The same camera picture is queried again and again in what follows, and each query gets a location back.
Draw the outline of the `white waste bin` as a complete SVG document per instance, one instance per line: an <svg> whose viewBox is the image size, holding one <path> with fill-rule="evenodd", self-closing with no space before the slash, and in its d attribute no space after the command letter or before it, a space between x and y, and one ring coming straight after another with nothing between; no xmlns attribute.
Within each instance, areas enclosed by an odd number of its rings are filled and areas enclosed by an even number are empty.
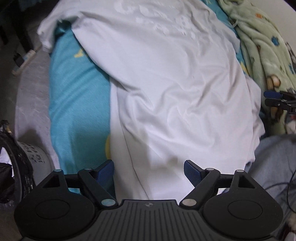
<svg viewBox="0 0 296 241"><path fill-rule="evenodd" d="M53 171L52 161L40 147L21 142L17 143L29 159L33 168L33 179L37 186Z"/></svg>

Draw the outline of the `green fleece cartoon blanket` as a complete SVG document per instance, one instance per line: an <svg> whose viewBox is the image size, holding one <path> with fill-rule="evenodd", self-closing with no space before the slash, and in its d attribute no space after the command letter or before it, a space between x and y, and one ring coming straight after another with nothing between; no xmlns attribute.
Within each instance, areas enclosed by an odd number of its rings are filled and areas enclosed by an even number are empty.
<svg viewBox="0 0 296 241"><path fill-rule="evenodd" d="M270 17L250 1L219 1L219 4L235 25L246 69L261 91L294 91L292 59Z"/></svg>

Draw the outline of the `white t-shirt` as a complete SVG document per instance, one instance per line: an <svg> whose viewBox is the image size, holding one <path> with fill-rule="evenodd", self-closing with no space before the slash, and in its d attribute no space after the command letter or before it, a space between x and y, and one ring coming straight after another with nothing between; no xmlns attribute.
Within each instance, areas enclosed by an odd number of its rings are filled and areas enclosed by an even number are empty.
<svg viewBox="0 0 296 241"><path fill-rule="evenodd" d="M239 40L201 1L60 1L38 35L68 20L111 81L110 145L123 199L182 200L186 160L232 174L255 160L261 91Z"/></svg>

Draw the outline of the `light blue jeans leg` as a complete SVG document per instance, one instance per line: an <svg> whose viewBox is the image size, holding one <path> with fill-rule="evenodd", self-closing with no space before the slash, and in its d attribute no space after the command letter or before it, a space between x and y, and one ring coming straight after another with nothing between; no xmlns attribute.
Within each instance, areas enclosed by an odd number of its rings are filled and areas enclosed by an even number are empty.
<svg viewBox="0 0 296 241"><path fill-rule="evenodd" d="M262 139L245 171L280 204L284 220L295 225L295 134Z"/></svg>

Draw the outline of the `white power strip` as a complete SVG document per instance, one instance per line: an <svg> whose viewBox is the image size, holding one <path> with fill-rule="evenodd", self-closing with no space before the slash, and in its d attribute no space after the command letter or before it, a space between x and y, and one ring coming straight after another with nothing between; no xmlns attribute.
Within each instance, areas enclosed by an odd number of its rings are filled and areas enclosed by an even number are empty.
<svg viewBox="0 0 296 241"><path fill-rule="evenodd" d="M39 45L36 49L30 50L23 57L24 62L18 67L17 65L13 68L12 74L13 76L19 76L23 70L31 63L31 61L36 57L37 52L41 49L41 45Z"/></svg>

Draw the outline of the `teal patterned bed sheet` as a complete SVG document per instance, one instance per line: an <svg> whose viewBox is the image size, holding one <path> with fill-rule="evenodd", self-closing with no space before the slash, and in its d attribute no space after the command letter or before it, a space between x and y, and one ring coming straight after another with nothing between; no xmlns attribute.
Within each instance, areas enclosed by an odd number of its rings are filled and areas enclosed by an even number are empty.
<svg viewBox="0 0 296 241"><path fill-rule="evenodd" d="M67 173L95 168L110 143L110 77L88 56L68 20L57 24L51 52L52 145Z"/></svg>

